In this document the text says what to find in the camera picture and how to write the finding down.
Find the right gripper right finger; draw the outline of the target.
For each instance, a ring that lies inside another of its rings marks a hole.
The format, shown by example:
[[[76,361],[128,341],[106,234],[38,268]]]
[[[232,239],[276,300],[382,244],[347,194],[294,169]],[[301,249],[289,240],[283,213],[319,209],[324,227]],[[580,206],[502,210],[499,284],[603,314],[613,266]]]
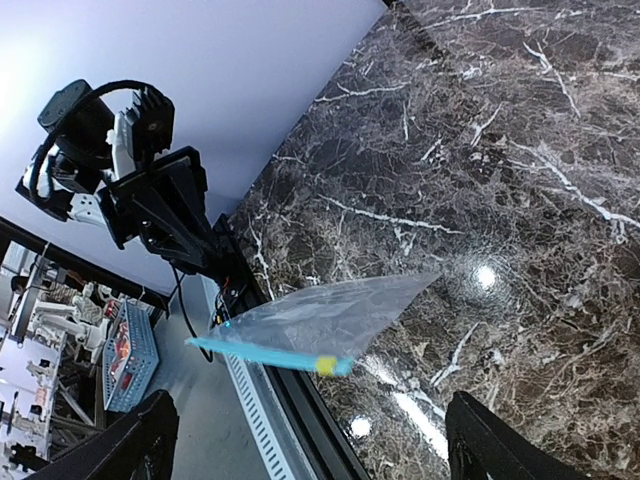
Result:
[[[446,415],[452,479],[579,480],[586,476],[529,443],[465,391]]]

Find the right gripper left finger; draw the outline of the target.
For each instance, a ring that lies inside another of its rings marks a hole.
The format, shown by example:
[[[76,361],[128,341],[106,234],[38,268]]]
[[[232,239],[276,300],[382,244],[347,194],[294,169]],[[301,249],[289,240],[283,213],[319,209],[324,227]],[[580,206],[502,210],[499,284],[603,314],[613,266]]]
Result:
[[[32,479],[169,479],[179,415],[166,390],[157,390],[108,429],[31,474]]]

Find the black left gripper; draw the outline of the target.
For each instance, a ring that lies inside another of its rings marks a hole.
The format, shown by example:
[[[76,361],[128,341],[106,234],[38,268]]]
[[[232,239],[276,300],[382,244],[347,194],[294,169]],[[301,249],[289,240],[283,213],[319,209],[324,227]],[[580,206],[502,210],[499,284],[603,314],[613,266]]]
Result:
[[[216,241],[206,216],[206,171],[200,153],[176,150],[97,192],[118,249],[139,239],[145,249],[188,274],[212,271]]]

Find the clear zip top bag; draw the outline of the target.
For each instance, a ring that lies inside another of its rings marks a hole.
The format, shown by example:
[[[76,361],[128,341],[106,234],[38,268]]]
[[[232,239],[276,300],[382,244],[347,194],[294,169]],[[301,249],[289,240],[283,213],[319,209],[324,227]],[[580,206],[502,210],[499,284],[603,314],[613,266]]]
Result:
[[[186,343],[277,368],[346,376],[374,338],[438,278],[420,273],[307,287]]]

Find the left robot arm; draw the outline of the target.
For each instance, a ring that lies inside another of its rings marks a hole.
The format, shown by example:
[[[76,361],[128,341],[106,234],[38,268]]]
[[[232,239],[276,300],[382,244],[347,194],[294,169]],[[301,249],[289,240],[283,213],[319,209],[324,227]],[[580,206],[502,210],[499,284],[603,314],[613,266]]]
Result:
[[[118,249],[136,240],[177,270],[212,276],[206,171],[194,147],[172,149],[174,120],[151,84],[76,80],[39,114],[47,136],[16,190],[58,221],[108,231]]]

